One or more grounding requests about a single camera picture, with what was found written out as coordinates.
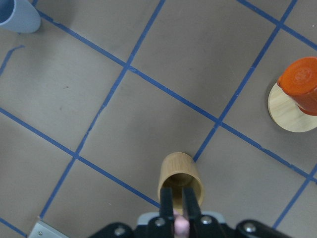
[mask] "blue tape line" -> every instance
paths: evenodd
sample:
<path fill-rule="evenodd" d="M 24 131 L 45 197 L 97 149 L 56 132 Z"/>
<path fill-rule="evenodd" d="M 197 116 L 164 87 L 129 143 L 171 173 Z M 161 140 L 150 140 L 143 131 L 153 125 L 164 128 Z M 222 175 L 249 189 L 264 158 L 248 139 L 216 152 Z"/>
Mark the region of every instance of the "blue tape line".
<path fill-rule="evenodd" d="M 156 7 L 156 9 L 154 10 L 149 22 L 147 23 L 144 31 L 142 32 L 139 40 L 137 41 L 135 47 L 133 48 L 132 50 L 132 53 L 127 61 L 126 64 L 123 63 L 124 65 L 124 68 L 123 70 L 121 71 L 120 75 L 118 76 L 118 78 L 116 79 L 115 83 L 113 84 L 113 86 L 111 87 L 110 89 L 110 92 L 108 93 L 106 99 L 104 100 L 104 103 L 102 104 L 102 106 L 100 107 L 100 109 L 98 110 L 96 116 L 94 117 L 92 123 L 90 124 L 87 132 L 85 133 L 83 139 L 81 140 L 79 146 L 77 147 L 76 149 L 76 152 L 74 154 L 74 157 L 73 159 L 71 160 L 71 162 L 68 164 L 68 166 L 66 167 L 62 177 L 60 178 L 60 180 L 58 181 L 56 187 L 54 188 L 50 198 L 48 199 L 47 203 L 45 204 L 44 206 L 44 209 L 42 210 L 41 214 L 40 214 L 40 217 L 41 219 L 45 216 L 46 212 L 48 211 L 52 201 L 54 200 L 56 194 L 58 193 L 60 187 L 62 186 L 63 182 L 65 181 L 70 169 L 72 168 L 74 162 L 76 159 L 79 159 L 79 153 L 81 152 L 82 148 L 84 147 L 84 144 L 88 138 L 88 135 L 90 133 L 90 131 L 93 129 L 99 115 L 101 114 L 101 112 L 103 111 L 103 109 L 108 105 L 109 101 L 111 100 L 112 96 L 114 95 L 116 89 L 118 88 L 120 82 L 122 81 L 123 77 L 125 76 L 128 68 L 130 67 L 130 64 L 134 58 L 134 56 L 136 55 L 137 51 L 139 50 L 140 46 L 141 46 L 141 43 L 142 41 L 144 40 L 144 38 L 146 37 L 150 27 L 152 26 L 155 18 L 157 17 L 160 9 L 162 8 L 163 4 L 164 4 L 165 0 L 161 0 L 158 4 L 158 6 Z M 56 23 L 53 21 L 53 19 L 49 18 L 48 16 L 46 16 L 45 14 L 41 13 L 40 12 L 40 15 L 45 18 L 46 20 L 48 20 L 49 22 L 51 22 L 52 24 L 56 25 L 57 27 L 59 27 L 60 29 L 66 31 L 67 33 L 73 35 L 75 38 L 79 39 L 80 41 L 84 42 L 85 44 L 90 44 L 92 48 L 98 50 L 98 51 L 103 51 L 107 54 L 107 57 L 112 57 L 112 55 L 108 55 L 109 53 L 104 51 L 103 49 L 97 47 L 95 44 L 91 43 L 90 41 L 88 41 L 87 39 L 81 37 L 80 35 L 78 35 L 77 33 L 73 32 L 72 30 L 68 29 L 67 27 L 65 27 L 64 25 L 60 24 L 60 23 Z M 123 187 L 125 187 L 126 189 L 129 189 L 130 191 L 132 191 L 133 193 L 135 193 L 136 195 L 142 197 L 143 199 L 145 199 L 146 201 L 149 201 L 153 204 L 155 204 L 154 201 L 151 201 L 150 198 L 147 198 L 145 195 L 143 195 L 142 193 L 140 193 L 139 191 L 137 191 L 136 189 L 128 186 L 127 184 L 125 184 L 124 182 L 118 180 L 117 178 L 115 178 L 114 176 L 110 175 L 109 173 L 107 173 L 106 171 L 100 169 L 99 167 L 93 165 L 92 163 L 88 162 L 87 160 L 84 160 L 83 158 L 80 159 L 80 161 L 84 162 L 86 165 L 90 165 L 92 166 L 93 169 L 99 171 L 99 172 L 102 172 L 102 174 L 104 174 L 105 176 L 107 176 L 108 178 L 112 179 L 113 181 L 117 182 L 118 184 L 122 185 Z"/>
<path fill-rule="evenodd" d="M 292 0 L 291 3 L 288 5 L 285 13 L 283 14 L 283 16 L 281 18 L 280 23 L 279 23 L 280 26 L 282 26 L 284 24 L 284 22 L 286 21 L 286 18 L 289 16 L 289 14 L 293 10 L 296 3 L 297 3 L 297 0 Z"/>
<path fill-rule="evenodd" d="M 306 178 L 302 186 L 298 189 L 294 197 L 291 199 L 291 201 L 287 204 L 286 208 L 283 210 L 281 215 L 277 218 L 276 222 L 273 225 L 273 228 L 276 229 L 278 225 L 282 222 L 282 220 L 285 218 L 289 210 L 293 207 L 295 202 L 298 200 L 298 198 L 302 195 L 303 191 L 311 181 L 310 179 L 314 176 L 314 174 L 317 172 L 317 165 L 315 165 L 314 169 L 311 171 L 309 176 Z"/>
<path fill-rule="evenodd" d="M 263 48 L 260 51 L 259 55 L 257 56 L 255 61 L 253 62 L 253 64 L 250 67 L 249 71 L 247 72 L 246 76 L 243 78 L 243 80 L 242 80 L 241 84 L 239 85 L 238 89 L 235 91 L 235 93 L 233 94 L 233 96 L 230 99 L 229 103 L 227 104 L 227 106 L 225 107 L 225 109 L 222 112 L 221 116 L 219 117 L 219 119 L 221 121 L 223 121 L 225 116 L 228 114 L 228 112 L 231 109 L 231 107 L 233 106 L 234 102 L 237 100 L 237 98 L 240 95 L 241 91 L 243 90 L 243 88 L 245 87 L 247 82 L 249 81 L 251 75 L 253 74 L 253 72 L 256 69 L 256 67 L 259 65 L 261 59 L 263 58 L 264 54 L 267 52 L 267 50 L 270 47 L 270 45 L 272 44 L 274 38 L 276 37 L 276 35 L 277 35 L 278 31 L 280 30 L 280 28 L 283 26 L 283 24 L 284 24 L 286 18 L 288 17 L 288 15 L 291 13 L 291 11 L 294 8 L 296 2 L 297 2 L 297 0 L 292 0 L 292 2 L 287 7 L 285 13 L 283 14 L 283 16 L 281 18 L 281 21 L 276 25 L 276 28 L 271 33 L 271 35 L 268 38 L 267 42 L 265 43 L 265 45 L 263 46 Z"/>
<path fill-rule="evenodd" d="M 2 75 L 2 73 L 4 72 L 4 69 L 9 61 L 9 59 L 11 58 L 13 52 L 19 48 L 24 48 L 25 46 L 24 45 L 20 45 L 18 47 L 14 47 L 13 49 L 9 50 L 7 53 L 6 53 L 6 56 L 4 57 L 4 60 L 2 62 L 2 65 L 0 67 L 0 76 Z"/>
<path fill-rule="evenodd" d="M 200 146 L 200 148 L 198 149 L 198 151 L 196 152 L 196 154 L 193 158 L 193 160 L 195 162 L 197 162 L 197 160 L 199 159 L 200 155 L 202 154 L 202 152 L 204 151 L 204 149 L 206 148 L 206 146 L 210 142 L 211 138 L 213 137 L 213 135 L 217 131 L 218 127 L 219 127 L 219 124 L 216 123 L 214 125 L 214 127 L 211 129 L 211 131 L 209 132 L 209 134 L 207 135 L 206 139 L 203 141 L 202 145 Z"/>
<path fill-rule="evenodd" d="M 298 40 L 302 41 L 306 45 L 312 47 L 315 51 L 317 51 L 317 45 L 313 43 L 312 41 L 310 41 L 309 39 L 307 39 L 306 37 L 302 36 L 301 34 L 297 33 L 296 31 L 294 31 L 293 29 L 291 29 L 290 27 L 286 25 L 283 25 L 282 29 L 286 31 L 287 33 L 289 33 L 290 35 L 297 38 Z"/>
<path fill-rule="evenodd" d="M 73 166 L 73 164 L 75 163 L 76 159 L 73 157 L 72 160 L 68 163 L 65 171 L 63 172 L 62 176 L 60 177 L 59 181 L 57 182 L 57 185 L 55 186 L 53 192 L 51 193 L 48 201 L 46 202 L 43 210 L 40 213 L 40 218 L 43 219 L 43 217 L 45 216 L 46 212 L 48 211 L 50 205 L 52 204 L 54 198 L 56 197 L 56 194 L 58 193 L 60 187 L 62 186 L 63 182 L 66 179 L 66 176 L 68 175 L 71 167 Z"/>
<path fill-rule="evenodd" d="M 125 189 L 129 190 L 130 192 L 132 192 L 135 195 L 139 196 L 140 198 L 144 199 L 145 201 L 149 202 L 150 204 L 152 204 L 152 205 L 154 205 L 154 206 L 159 208 L 159 203 L 158 202 L 156 202 L 153 199 L 147 197 L 146 195 L 144 195 L 140 191 L 136 190 L 135 188 L 131 187 L 130 185 L 126 184 L 125 182 L 123 182 L 122 180 L 116 178 L 115 176 L 109 174 L 108 172 L 106 172 L 105 170 L 101 169 L 97 165 L 94 165 L 93 163 L 91 163 L 90 161 L 86 160 L 83 157 L 79 157 L 78 160 L 81 161 L 82 163 L 84 163 L 85 165 L 89 166 L 90 168 L 94 169 L 95 171 L 99 172 L 100 174 L 106 176 L 110 180 L 114 181 L 118 185 L 124 187 Z"/>
<path fill-rule="evenodd" d="M 33 2 L 32 2 L 33 7 L 35 7 L 36 4 L 38 4 L 38 1 L 39 1 L 39 0 L 33 0 Z"/>
<path fill-rule="evenodd" d="M 265 45 L 261 49 L 261 51 L 258 54 L 257 58 L 255 59 L 255 61 L 253 62 L 252 66 L 250 67 L 250 69 L 248 70 L 247 74 L 245 75 L 245 77 L 243 78 L 242 82 L 240 83 L 238 89 L 235 91 L 235 93 L 231 97 L 229 103 L 227 104 L 227 106 L 225 107 L 223 112 L 221 113 L 221 116 L 219 117 L 219 119 L 221 121 L 223 121 L 225 116 L 228 114 L 229 110 L 231 109 L 231 107 L 233 106 L 233 104 L 237 100 L 238 96 L 242 92 L 243 88 L 245 87 L 245 85 L 249 81 L 249 79 L 252 76 L 253 72 L 255 71 L 256 67 L 259 65 L 259 63 L 260 63 L 261 59 L 263 58 L 264 54 L 267 52 L 268 48 L 270 47 L 271 43 L 273 42 L 274 38 L 276 37 L 279 29 L 280 28 L 278 26 L 276 26 L 276 28 L 271 33 L 271 35 L 268 38 L 267 42 L 265 43 Z"/>
<path fill-rule="evenodd" d="M 245 142 L 249 143 L 250 145 L 253 145 L 257 149 L 259 149 L 259 150 L 263 151 L 264 153 L 266 153 L 267 155 L 271 156 L 276 161 L 280 162 L 281 164 L 283 164 L 283 165 L 287 166 L 288 168 L 290 168 L 291 170 L 295 171 L 299 175 L 304 176 L 305 178 L 307 178 L 309 176 L 309 174 L 306 173 L 305 171 L 301 170 L 300 168 L 296 167 L 295 165 L 292 165 L 291 163 L 282 159 L 280 156 L 278 156 L 274 152 L 263 148 L 260 144 L 258 144 L 257 142 L 255 142 L 251 138 L 247 137 L 246 135 L 242 134 L 241 132 L 237 131 L 236 129 L 232 128 L 231 126 L 227 125 L 226 123 L 222 123 L 221 126 L 224 129 L 231 132 L 232 134 L 238 136 L 240 139 L 243 139 Z"/>
<path fill-rule="evenodd" d="M 155 10 L 154 10 L 154 12 L 153 12 L 153 14 L 152 14 L 150 20 L 148 21 L 148 23 L 147 23 L 145 29 L 143 30 L 143 32 L 142 32 L 140 38 L 138 39 L 136 45 L 134 46 L 134 48 L 133 48 L 133 50 L 132 50 L 132 52 L 131 52 L 131 54 L 130 54 L 130 57 L 129 57 L 128 61 L 127 61 L 127 63 L 124 65 L 123 70 L 121 71 L 120 75 L 118 76 L 118 78 L 117 78 L 116 81 L 114 82 L 113 86 L 111 87 L 110 92 L 108 93 L 108 95 L 107 95 L 106 99 L 104 100 L 102 106 L 100 107 L 100 109 L 98 110 L 96 116 L 94 117 L 94 119 L 93 119 L 91 125 L 89 126 L 89 128 L 88 128 L 88 130 L 87 130 L 87 132 L 86 132 L 86 134 L 85 134 L 85 136 L 84 136 L 84 138 L 83 138 L 82 141 L 80 142 L 79 147 L 78 147 L 78 149 L 76 150 L 76 153 L 78 153 L 78 154 L 80 153 L 80 151 L 81 151 L 81 149 L 83 148 L 83 146 L 84 146 L 84 144 L 85 144 L 85 142 L 86 142 L 86 139 L 87 139 L 87 137 L 88 137 L 90 131 L 93 129 L 93 127 L 94 127 L 94 125 L 95 125 L 95 123 L 96 123 L 96 121 L 97 121 L 99 115 L 101 114 L 101 112 L 103 111 L 103 109 L 108 105 L 109 101 L 111 100 L 112 96 L 114 95 L 115 91 L 117 90 L 119 84 L 120 84 L 121 81 L 123 80 L 123 77 L 125 76 L 127 70 L 129 69 L 130 64 L 131 64 L 133 58 L 135 57 L 136 53 L 138 52 L 138 50 L 139 50 L 139 48 L 140 48 L 140 46 L 141 46 L 143 40 L 145 39 L 145 37 L 146 37 L 148 31 L 150 30 L 152 24 L 154 23 L 154 20 L 156 19 L 156 17 L 157 17 L 157 15 L 158 15 L 159 11 L 160 11 L 161 8 L 163 7 L 164 2 L 165 2 L 165 0 L 161 0 L 161 1 L 159 2 L 159 4 L 157 5 L 157 7 L 155 8 Z"/>
<path fill-rule="evenodd" d="M 22 121 L 21 119 L 17 118 L 16 116 L 12 115 L 11 113 L 7 112 L 3 108 L 0 108 L 0 113 L 6 115 L 8 118 L 14 120 L 16 123 L 20 124 L 21 126 L 25 127 L 26 129 L 30 130 L 31 132 L 37 134 L 39 137 L 43 138 L 44 140 L 48 141 L 49 143 L 55 145 L 62 151 L 66 152 L 67 154 L 74 156 L 74 152 L 72 152 L 67 147 L 63 146 L 62 144 L 58 143 L 57 141 L 53 140 L 52 138 L 48 137 L 44 133 L 40 132 L 39 130 L 35 129 L 34 127 L 30 126 L 26 122 Z"/>
<path fill-rule="evenodd" d="M 85 45 L 91 47 L 92 49 L 94 49 L 95 51 L 99 52 L 100 54 L 108 57 L 109 59 L 111 59 L 112 61 L 116 62 L 117 64 L 124 66 L 125 62 L 120 60 L 119 58 L 117 58 L 116 56 L 110 54 L 109 52 L 107 52 L 106 50 L 104 50 L 103 48 L 97 46 L 96 44 L 92 43 L 91 41 L 87 40 L 86 38 L 82 37 L 81 35 L 77 34 L 76 32 L 74 32 L 73 30 L 67 28 L 66 26 L 64 26 L 61 23 L 55 22 L 52 18 L 50 18 L 49 16 L 47 16 L 46 14 L 44 14 L 41 11 L 38 11 L 40 16 L 45 19 L 46 21 L 52 23 L 53 25 L 55 25 L 56 27 L 58 27 L 59 29 L 63 30 L 64 32 L 68 33 L 69 35 L 75 37 L 77 40 L 81 41 L 82 43 L 84 43 Z"/>
<path fill-rule="evenodd" d="M 155 8 L 155 10 L 154 10 L 154 12 L 153 12 L 153 14 L 152 14 L 150 20 L 148 21 L 147 25 L 145 26 L 145 28 L 144 28 L 144 30 L 143 30 L 143 32 L 142 32 L 142 34 L 141 34 L 139 40 L 137 41 L 137 44 L 136 44 L 135 47 L 133 48 L 133 51 L 132 51 L 132 53 L 131 53 L 131 55 L 130 55 L 130 57 L 129 57 L 129 60 L 128 60 L 128 62 L 127 62 L 127 64 L 128 64 L 129 66 L 130 66 L 130 64 L 131 64 L 131 62 L 132 62 L 132 60 L 133 60 L 133 58 L 135 57 L 136 53 L 138 52 L 138 50 L 139 50 L 139 48 L 140 48 L 140 46 L 141 46 L 143 40 L 145 39 L 146 35 L 148 34 L 148 32 L 149 32 L 151 26 L 153 25 L 153 23 L 154 23 L 156 17 L 158 16 L 160 10 L 162 9 L 164 3 L 165 3 L 165 0 L 159 1 L 157 7 Z"/>
<path fill-rule="evenodd" d="M 191 103 L 187 99 L 183 98 L 182 96 L 178 95 L 174 91 L 170 90 L 169 88 L 165 87 L 161 83 L 157 82 L 156 80 L 152 79 L 151 77 L 147 76 L 146 74 L 142 73 L 141 71 L 137 70 L 134 67 L 129 67 L 129 70 L 132 73 L 135 73 L 136 75 L 140 76 L 143 78 L 145 81 L 149 82 L 153 86 L 157 87 L 158 89 L 162 90 L 163 92 L 167 93 L 171 97 L 177 99 L 178 101 L 182 102 L 183 104 L 189 106 L 191 109 L 197 111 L 198 113 L 202 114 L 203 116 L 207 117 L 208 119 L 214 121 L 214 122 L 220 122 L 218 118 L 215 116 L 211 115 L 210 113 L 206 112 L 205 110 L 201 109 L 200 107 L 196 106 L 195 104 Z"/>
<path fill-rule="evenodd" d="M 1 222 L 2 224 L 4 224 L 5 226 L 11 228 L 11 229 L 14 230 L 15 232 L 19 233 L 19 234 L 22 235 L 23 237 L 27 237 L 27 235 L 26 235 L 23 231 L 19 230 L 17 227 L 15 227 L 14 225 L 10 224 L 9 222 L 7 222 L 5 219 L 3 219 L 3 218 L 1 218 L 1 217 L 0 217 L 0 222 Z"/>
<path fill-rule="evenodd" d="M 273 24 L 277 25 L 279 21 L 272 17 L 271 15 L 267 14 L 266 12 L 262 11 L 258 7 L 254 6 L 253 4 L 249 3 L 245 0 L 237 0 L 242 5 L 246 6 L 247 8 L 251 9 L 252 11 L 256 12 L 258 15 L 264 17 L 266 20 L 272 22 Z"/>
<path fill-rule="evenodd" d="M 237 0 L 238 2 L 240 2 L 242 5 L 246 6 L 247 8 L 253 10 L 254 12 L 256 12 L 257 14 L 259 14 L 260 16 L 264 17 L 266 20 L 272 22 L 275 25 L 279 24 L 279 21 L 277 19 L 275 19 L 274 17 L 270 16 L 269 14 L 267 14 L 266 12 L 262 11 L 261 9 L 257 8 L 256 6 L 254 6 L 253 4 L 249 3 L 246 0 Z M 302 36 L 301 34 L 299 34 L 298 32 L 296 32 L 295 30 L 293 30 L 292 28 L 286 26 L 286 25 L 282 25 L 281 28 L 286 31 L 287 33 L 289 33 L 290 35 L 294 36 L 295 38 L 297 38 L 298 40 L 302 41 L 303 43 L 305 43 L 306 45 L 308 45 L 309 47 L 312 47 L 314 50 L 317 50 L 317 44 L 313 43 L 312 41 L 310 41 L 309 39 L 307 39 L 306 37 Z"/>

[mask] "wooden coaster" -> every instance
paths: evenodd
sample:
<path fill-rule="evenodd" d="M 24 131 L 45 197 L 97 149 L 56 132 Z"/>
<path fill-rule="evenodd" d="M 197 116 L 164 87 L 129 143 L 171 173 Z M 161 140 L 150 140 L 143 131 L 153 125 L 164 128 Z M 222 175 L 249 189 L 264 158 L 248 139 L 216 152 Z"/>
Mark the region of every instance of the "wooden coaster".
<path fill-rule="evenodd" d="M 267 105 L 272 119 L 285 130 L 305 132 L 317 127 L 317 116 L 303 113 L 277 84 L 271 89 Z"/>

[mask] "metal bracket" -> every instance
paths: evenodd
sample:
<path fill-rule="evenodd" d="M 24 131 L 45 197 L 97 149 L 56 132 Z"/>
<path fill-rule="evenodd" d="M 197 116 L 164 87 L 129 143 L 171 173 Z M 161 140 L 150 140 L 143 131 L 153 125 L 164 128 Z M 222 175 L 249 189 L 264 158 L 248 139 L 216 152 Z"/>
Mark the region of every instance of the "metal bracket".
<path fill-rule="evenodd" d="M 43 221 L 38 221 L 33 230 L 31 231 L 28 238 L 69 238 L 61 232 L 50 227 Z"/>

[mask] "bamboo cup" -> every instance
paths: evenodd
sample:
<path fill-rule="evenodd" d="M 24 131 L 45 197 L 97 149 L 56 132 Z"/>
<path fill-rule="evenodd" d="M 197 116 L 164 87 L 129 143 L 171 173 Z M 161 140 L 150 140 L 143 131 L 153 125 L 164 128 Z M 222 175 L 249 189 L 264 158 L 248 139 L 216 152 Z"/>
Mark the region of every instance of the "bamboo cup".
<path fill-rule="evenodd" d="M 189 155 L 176 152 L 169 154 L 162 163 L 159 183 L 158 199 L 160 199 L 160 189 L 171 187 L 173 191 L 173 208 L 182 213 L 182 188 L 192 187 L 198 204 L 201 205 L 204 199 L 204 186 L 199 178 L 195 162 Z"/>

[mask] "screw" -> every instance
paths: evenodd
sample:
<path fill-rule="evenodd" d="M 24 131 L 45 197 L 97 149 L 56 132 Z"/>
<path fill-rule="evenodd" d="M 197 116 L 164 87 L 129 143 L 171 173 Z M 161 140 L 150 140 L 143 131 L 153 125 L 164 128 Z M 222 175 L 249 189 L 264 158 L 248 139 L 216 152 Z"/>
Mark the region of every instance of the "screw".
<path fill-rule="evenodd" d="M 200 221 L 204 224 L 204 225 L 209 225 L 212 223 L 212 219 L 210 216 L 203 216 L 201 217 Z"/>
<path fill-rule="evenodd" d="M 164 218 L 162 218 L 162 217 L 158 218 L 158 219 L 155 221 L 155 225 L 156 225 L 157 227 L 162 227 L 162 226 L 164 226 L 164 225 L 165 225 L 165 220 L 164 220 Z"/>
<path fill-rule="evenodd" d="M 125 228 L 123 227 L 118 227 L 117 229 L 114 230 L 114 234 L 116 236 L 123 235 L 125 233 Z"/>
<path fill-rule="evenodd" d="M 252 233 L 252 232 L 255 232 L 257 230 L 256 226 L 253 225 L 252 223 L 248 222 L 246 224 L 243 225 L 243 228 L 244 230 L 247 232 L 247 233 Z"/>

